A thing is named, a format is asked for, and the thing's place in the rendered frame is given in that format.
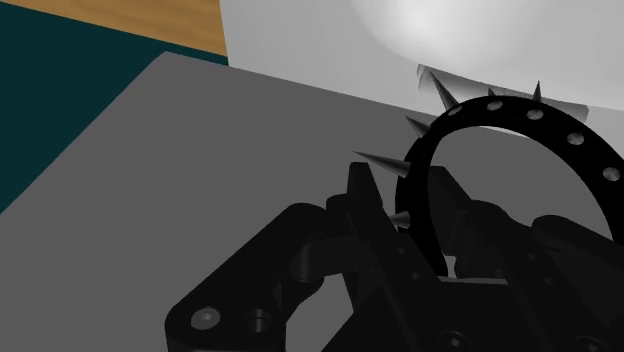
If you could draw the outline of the black spiked collar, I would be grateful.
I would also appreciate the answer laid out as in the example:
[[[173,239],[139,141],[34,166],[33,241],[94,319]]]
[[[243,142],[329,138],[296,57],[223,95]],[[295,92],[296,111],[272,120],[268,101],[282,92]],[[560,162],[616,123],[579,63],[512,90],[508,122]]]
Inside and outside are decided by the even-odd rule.
[[[497,127],[522,134],[560,157],[590,190],[615,247],[624,250],[624,158],[602,137],[570,114],[545,103],[539,88],[530,98],[497,95],[489,90],[485,96],[459,102],[437,77],[432,80],[445,112],[429,124],[408,120],[418,139],[405,158],[362,156],[398,176],[395,209],[409,215],[403,228],[436,274],[446,274],[448,269],[430,216],[430,165],[444,137],[471,127]]]

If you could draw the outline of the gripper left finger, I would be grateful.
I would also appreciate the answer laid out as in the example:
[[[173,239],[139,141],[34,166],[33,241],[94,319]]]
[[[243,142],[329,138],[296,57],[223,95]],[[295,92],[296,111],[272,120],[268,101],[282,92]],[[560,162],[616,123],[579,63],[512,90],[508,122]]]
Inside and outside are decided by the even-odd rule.
[[[353,314],[322,352],[434,352],[424,301],[438,274],[385,213],[370,167],[324,206],[288,206],[168,312],[167,352],[287,352],[287,323],[326,277],[343,274]]]

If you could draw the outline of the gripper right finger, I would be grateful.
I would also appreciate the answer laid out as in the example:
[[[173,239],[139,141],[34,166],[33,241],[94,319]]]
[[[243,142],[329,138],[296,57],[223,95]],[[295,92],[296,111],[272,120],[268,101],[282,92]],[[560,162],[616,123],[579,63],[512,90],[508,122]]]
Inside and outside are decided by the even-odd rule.
[[[557,216],[526,226],[429,172],[436,233],[461,279],[499,279],[541,344],[624,344],[624,247]]]

